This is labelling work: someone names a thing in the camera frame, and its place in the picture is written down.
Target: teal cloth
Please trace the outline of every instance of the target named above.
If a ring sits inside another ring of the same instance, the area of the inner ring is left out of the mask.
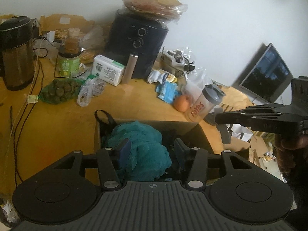
[[[126,168],[117,171],[121,181],[153,181],[171,166],[167,148],[161,145],[161,133],[150,125],[122,123],[113,129],[107,146],[115,148],[125,138],[131,141],[131,153]]]

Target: jar lid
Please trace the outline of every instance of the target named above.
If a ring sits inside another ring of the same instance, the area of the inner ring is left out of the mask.
[[[0,24],[0,31],[12,30],[26,25],[31,21],[28,17],[13,17]]]
[[[77,37],[79,36],[80,29],[79,28],[69,28],[68,36],[69,37]]]
[[[80,54],[81,54],[81,48],[79,48],[79,51],[77,54],[65,53],[65,48],[63,45],[59,48],[59,55],[64,58],[74,58],[74,57],[79,56]]]
[[[216,84],[209,84],[202,90],[204,97],[212,104],[218,105],[226,95]]]

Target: green jar label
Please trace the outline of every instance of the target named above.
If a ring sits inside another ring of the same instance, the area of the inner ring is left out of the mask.
[[[61,59],[59,61],[60,65],[60,75],[62,77],[75,77],[79,73],[80,58],[72,59]]]

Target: white cable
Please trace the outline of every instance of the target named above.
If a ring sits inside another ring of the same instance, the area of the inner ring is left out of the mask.
[[[40,44],[40,46],[39,46],[39,48],[38,48],[38,49],[39,49],[39,50],[38,50],[38,53],[39,53],[40,50],[41,50],[41,46],[42,46],[42,43],[43,43],[44,39],[45,39],[45,37],[44,37],[43,40],[41,41],[41,44]],[[31,87],[30,87],[30,90],[29,90],[28,95],[30,95],[31,90],[32,90],[32,88],[34,87],[35,73],[36,73],[36,68],[37,68],[37,66],[38,66],[38,62],[39,62],[39,60],[38,60],[39,57],[38,57],[38,56],[39,56],[39,55],[36,56],[36,64],[35,64],[35,68],[34,68],[34,76],[33,76],[32,84],[31,84]],[[20,107],[20,110],[18,111],[18,113],[17,113],[17,115],[16,115],[16,118],[15,118],[15,120],[14,120],[13,127],[12,127],[12,130],[11,130],[11,132],[10,132],[10,136],[9,136],[9,143],[8,143],[8,145],[7,145],[7,151],[5,152],[4,156],[8,153],[8,150],[9,150],[9,148],[10,148],[10,142],[11,142],[12,134],[13,134],[13,131],[14,131],[14,126],[15,126],[15,124],[16,124],[16,121],[17,121],[17,119],[18,119],[18,116],[19,116],[21,110],[23,109],[24,105],[25,105],[26,102],[27,102],[27,98],[28,98],[28,96],[26,97],[24,103],[23,103],[22,106]]]

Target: green jar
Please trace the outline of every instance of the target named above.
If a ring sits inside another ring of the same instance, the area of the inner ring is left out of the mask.
[[[77,54],[68,54],[64,52],[64,46],[60,47],[57,66],[60,68],[61,77],[69,78],[79,74],[80,53],[81,49]]]

